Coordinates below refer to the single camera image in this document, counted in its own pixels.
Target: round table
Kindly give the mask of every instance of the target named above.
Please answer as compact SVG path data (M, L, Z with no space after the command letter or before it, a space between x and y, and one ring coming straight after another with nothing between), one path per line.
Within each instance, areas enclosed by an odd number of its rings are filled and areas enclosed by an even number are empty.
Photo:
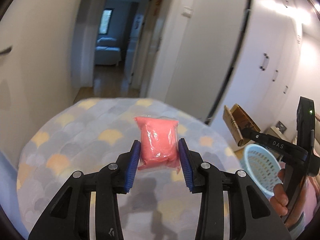
M97 172L128 152L135 139L140 140L136 116L178 119L178 136L186 139L190 150L220 170L234 173L240 169L233 151L217 132L162 102L83 100L47 122L22 151L17 194L28 231L74 171ZM194 239L200 202L201 194L189 192L182 172L165 168L137 171L130 193L118 195L124 239ZM227 208L225 221L228 227Z

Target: pink modeling clay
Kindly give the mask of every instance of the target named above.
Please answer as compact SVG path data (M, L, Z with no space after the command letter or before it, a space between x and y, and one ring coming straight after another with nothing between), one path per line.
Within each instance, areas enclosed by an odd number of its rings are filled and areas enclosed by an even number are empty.
M175 120L135 117L141 130L142 166L138 170L167 166L177 168L180 165L178 152L177 127Z

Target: blue laundry basket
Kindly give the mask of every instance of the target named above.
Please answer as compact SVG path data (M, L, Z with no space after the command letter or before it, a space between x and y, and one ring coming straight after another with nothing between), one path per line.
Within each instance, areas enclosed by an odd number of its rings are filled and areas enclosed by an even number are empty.
M260 145L250 144L245 147L240 163L264 195L270 199L274 195L273 187L281 183L277 176L281 167L273 154Z

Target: triangular cutout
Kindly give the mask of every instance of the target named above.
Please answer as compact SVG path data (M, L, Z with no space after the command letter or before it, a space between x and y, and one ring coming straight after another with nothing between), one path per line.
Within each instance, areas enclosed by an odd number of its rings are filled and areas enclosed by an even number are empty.
M68 209L72 194L72 188L69 187L66 192L61 196L52 209L50 215L55 218L64 219L68 215Z
M254 219L270 216L270 210L252 186L247 186L251 214Z

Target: plastic wrapper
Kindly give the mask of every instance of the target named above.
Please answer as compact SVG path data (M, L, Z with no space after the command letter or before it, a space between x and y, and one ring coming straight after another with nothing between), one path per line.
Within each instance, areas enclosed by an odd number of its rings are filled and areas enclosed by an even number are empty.
M166 166L179 168L177 120L135 117L141 130L141 166L138 170Z

